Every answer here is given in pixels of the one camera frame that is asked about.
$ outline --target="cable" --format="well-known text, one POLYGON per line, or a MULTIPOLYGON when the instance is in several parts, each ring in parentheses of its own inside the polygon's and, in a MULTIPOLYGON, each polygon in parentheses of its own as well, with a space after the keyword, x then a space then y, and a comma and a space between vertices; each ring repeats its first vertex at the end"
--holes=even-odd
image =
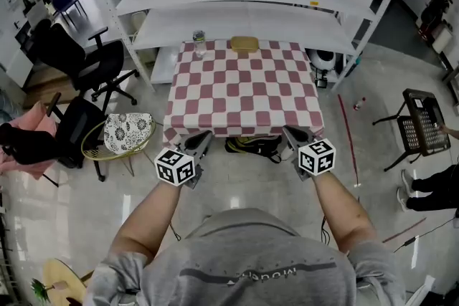
POLYGON ((180 241, 180 240, 181 240, 181 236, 175 232, 175 229, 174 229, 174 227, 172 226, 172 222, 169 222, 169 227, 171 227, 171 230, 172 230, 172 232, 174 233, 174 236, 175 236, 175 238, 177 239, 177 241, 180 241))
POLYGON ((448 219, 444 224, 441 224, 441 225, 435 227, 434 229, 431 229, 430 231, 425 232, 424 234, 422 234, 422 235, 420 235, 420 236, 414 236, 414 237, 412 237, 411 239, 407 240, 407 241, 404 242, 402 245, 400 245, 400 246, 394 251, 394 253, 395 253, 395 252, 398 252, 402 247, 405 247, 405 246, 408 246, 409 244, 412 244, 413 242, 415 242, 416 239, 420 239, 421 237, 424 237, 425 235, 434 232, 434 230, 439 229, 440 227, 443 227, 443 226, 446 225, 447 223, 451 222, 453 219, 455 219, 455 217, 453 217, 452 219, 448 219))
POLYGON ((321 242, 325 245, 329 245, 330 244, 330 234, 326 229, 324 229, 325 223, 326 223, 326 218, 325 216, 323 216, 322 225, 321 225, 321 242))

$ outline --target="table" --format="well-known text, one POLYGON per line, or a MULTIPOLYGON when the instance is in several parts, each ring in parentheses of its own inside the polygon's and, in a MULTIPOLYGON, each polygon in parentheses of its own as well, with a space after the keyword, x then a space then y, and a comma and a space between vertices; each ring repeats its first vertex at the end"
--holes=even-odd
POLYGON ((79 278, 64 262, 58 259, 48 259, 43 266, 43 283, 50 286, 58 282, 66 282, 67 288, 64 290, 50 289, 47 291, 49 301, 53 306, 68 306, 66 297, 71 297, 83 303, 86 294, 86 285, 92 273, 79 278))
POLYGON ((299 44, 260 41, 252 54, 207 42, 198 59, 181 44, 164 117, 164 145, 211 130, 217 137, 280 135, 284 125, 323 128, 311 67, 299 44))
POLYGON ((418 155, 416 159, 410 161, 413 163, 421 155, 431 156, 451 147, 448 134, 442 133, 439 129, 445 119, 435 95, 430 92, 406 89, 403 91, 403 98, 404 102, 396 115, 373 122, 373 125, 376 125, 382 121, 397 119, 405 149, 405 152, 384 171, 390 170, 409 155, 418 155), (405 105, 410 116, 400 116, 405 105))

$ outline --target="backpack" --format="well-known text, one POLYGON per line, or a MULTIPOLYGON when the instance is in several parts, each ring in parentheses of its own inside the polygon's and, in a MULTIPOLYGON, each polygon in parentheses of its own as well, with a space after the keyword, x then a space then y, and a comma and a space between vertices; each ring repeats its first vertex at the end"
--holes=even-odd
POLYGON ((280 163, 278 145, 281 135, 266 135, 262 137, 231 137, 226 139, 224 148, 229 153, 253 153, 269 158, 273 163, 280 163))

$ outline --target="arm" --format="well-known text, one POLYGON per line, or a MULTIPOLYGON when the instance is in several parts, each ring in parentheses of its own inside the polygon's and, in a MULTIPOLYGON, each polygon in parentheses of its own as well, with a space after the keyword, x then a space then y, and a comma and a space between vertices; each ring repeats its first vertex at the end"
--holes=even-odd
POLYGON ((313 180, 338 248, 349 252, 357 278, 356 304, 404 305, 404 286, 395 257, 377 241, 376 230, 360 203, 332 173, 313 180))
POLYGON ((335 175, 326 172, 313 176, 313 181, 323 213, 341 252, 348 252, 359 242, 376 239, 376 230, 365 209, 335 175))
POLYGON ((110 253, 138 252, 151 262, 174 215, 180 189, 160 181, 121 226, 110 253))
POLYGON ((447 126, 441 125, 440 130, 444 132, 444 134, 449 134, 453 138, 459 139, 459 130, 449 129, 447 126))

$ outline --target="floral cushion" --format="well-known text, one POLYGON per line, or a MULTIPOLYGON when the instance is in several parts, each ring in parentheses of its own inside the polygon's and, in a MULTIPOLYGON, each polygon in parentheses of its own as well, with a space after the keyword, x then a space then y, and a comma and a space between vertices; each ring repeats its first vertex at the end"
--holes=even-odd
MULTIPOLYGON (((105 147, 116 154, 132 150, 150 135, 152 121, 150 114, 109 114, 103 133, 105 147)), ((144 149, 147 143, 137 150, 144 149)))

